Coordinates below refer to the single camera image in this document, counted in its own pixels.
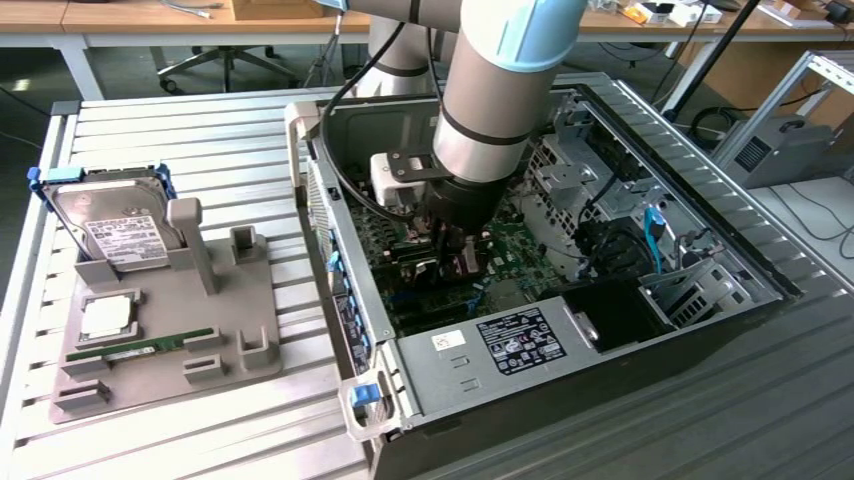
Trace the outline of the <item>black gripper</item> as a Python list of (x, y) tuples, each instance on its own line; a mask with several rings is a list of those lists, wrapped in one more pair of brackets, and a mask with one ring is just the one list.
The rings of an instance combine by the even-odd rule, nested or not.
[(495, 216), (506, 193), (506, 180), (488, 183), (468, 182), (458, 177), (427, 182), (426, 220), (431, 237), (442, 230), (479, 234)]

